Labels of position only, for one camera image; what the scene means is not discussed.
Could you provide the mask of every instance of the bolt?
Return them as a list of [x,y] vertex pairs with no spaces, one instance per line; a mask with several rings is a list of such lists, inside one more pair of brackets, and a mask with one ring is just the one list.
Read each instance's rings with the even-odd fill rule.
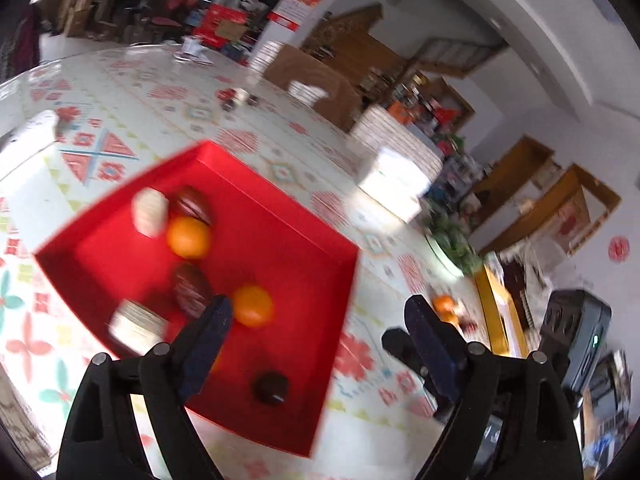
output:
[[539,365],[543,365],[544,363],[546,363],[546,354],[544,352],[541,352],[540,350],[532,352],[531,357]]
[[91,358],[91,362],[94,365],[101,365],[106,360],[107,360],[107,354],[105,354],[104,352],[100,352],[99,354],[96,354]]
[[170,349],[169,343],[158,343],[154,346],[154,355],[167,355]]
[[482,355],[486,350],[484,345],[482,343],[479,343],[478,341],[472,341],[466,347],[469,350],[469,353],[472,355]]

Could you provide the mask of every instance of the red tray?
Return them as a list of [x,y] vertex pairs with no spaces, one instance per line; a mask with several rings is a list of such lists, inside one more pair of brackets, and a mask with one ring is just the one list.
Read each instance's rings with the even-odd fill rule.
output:
[[[44,273],[84,325],[115,355],[108,334],[123,298],[169,319],[177,310],[170,273],[180,258],[164,237],[132,224],[131,200],[144,187],[171,196],[185,184],[204,193],[214,215],[202,269],[220,294],[258,283],[274,301],[261,329],[234,323],[195,413],[245,438],[309,456],[344,322],[358,248],[273,184],[212,142],[171,158],[94,205],[37,255]],[[289,397],[254,400],[257,374],[278,370]]]

